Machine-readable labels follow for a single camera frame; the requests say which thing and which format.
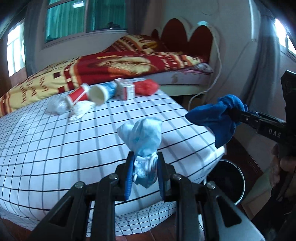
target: crumpled light blue cloth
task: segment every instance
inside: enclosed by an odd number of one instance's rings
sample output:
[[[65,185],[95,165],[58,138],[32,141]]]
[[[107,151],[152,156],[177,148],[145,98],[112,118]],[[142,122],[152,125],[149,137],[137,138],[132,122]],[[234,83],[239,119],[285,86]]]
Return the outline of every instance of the crumpled light blue cloth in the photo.
[[[162,120],[158,118],[144,118],[117,129],[119,137],[135,155],[133,181],[145,188],[157,179],[156,152],[161,143],[161,125]]]
[[[226,113],[227,109],[237,108],[248,111],[248,107],[235,95],[218,98],[217,104],[198,106],[189,111],[185,118],[197,126],[208,126],[215,136],[215,147],[219,148],[232,138],[240,122],[234,122]]]

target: red paper cup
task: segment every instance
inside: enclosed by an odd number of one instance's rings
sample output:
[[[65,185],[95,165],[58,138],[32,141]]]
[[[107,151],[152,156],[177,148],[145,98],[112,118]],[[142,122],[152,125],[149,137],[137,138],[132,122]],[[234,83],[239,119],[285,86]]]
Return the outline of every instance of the red paper cup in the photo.
[[[89,85],[83,83],[79,88],[66,96],[66,100],[70,107],[74,106],[78,101],[89,100]]]

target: reddish-brown floor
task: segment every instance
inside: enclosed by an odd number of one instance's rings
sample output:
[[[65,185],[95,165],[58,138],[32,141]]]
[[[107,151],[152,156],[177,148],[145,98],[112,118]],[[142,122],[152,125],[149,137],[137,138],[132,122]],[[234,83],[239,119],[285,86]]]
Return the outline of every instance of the reddish-brown floor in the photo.
[[[247,153],[244,147],[234,138],[227,144],[227,155],[223,157],[236,165],[238,165],[246,179],[246,193],[248,193],[252,186],[255,184],[256,180],[263,174],[262,170],[255,163],[252,157]],[[31,231],[26,230],[8,220],[2,219],[4,228],[8,230],[17,241],[24,241],[29,236]],[[175,240],[175,215],[172,215],[167,220],[161,224],[154,227],[152,230],[141,233],[132,234],[127,236],[116,237],[117,241],[174,241]]]

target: red headboard panel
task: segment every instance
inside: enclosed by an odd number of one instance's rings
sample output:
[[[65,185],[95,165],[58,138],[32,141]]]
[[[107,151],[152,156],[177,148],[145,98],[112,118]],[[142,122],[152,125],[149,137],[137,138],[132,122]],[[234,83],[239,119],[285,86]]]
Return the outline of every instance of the red headboard panel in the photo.
[[[180,20],[173,18],[167,22],[160,40],[164,42],[171,52],[187,52],[187,35]]]
[[[159,33],[156,29],[153,30],[151,37],[159,39]],[[198,56],[205,62],[210,60],[213,35],[205,25],[196,28],[188,41],[183,23],[176,18],[172,18],[163,28],[160,40],[170,52],[182,52],[189,56]]]

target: bright window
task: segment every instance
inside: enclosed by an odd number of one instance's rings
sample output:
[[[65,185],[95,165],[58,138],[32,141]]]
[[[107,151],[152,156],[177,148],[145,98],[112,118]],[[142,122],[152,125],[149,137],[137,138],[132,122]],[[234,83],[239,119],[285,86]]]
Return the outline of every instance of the bright window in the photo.
[[[275,27],[276,27],[276,34],[279,37],[280,45],[286,48],[287,52],[290,52],[296,55],[296,50],[289,36],[286,33],[285,27],[280,23],[278,19],[276,19],[275,21]]]
[[[24,21],[10,29],[7,40],[7,64],[9,76],[25,67]]]
[[[72,34],[126,28],[125,0],[48,0],[45,42]]]

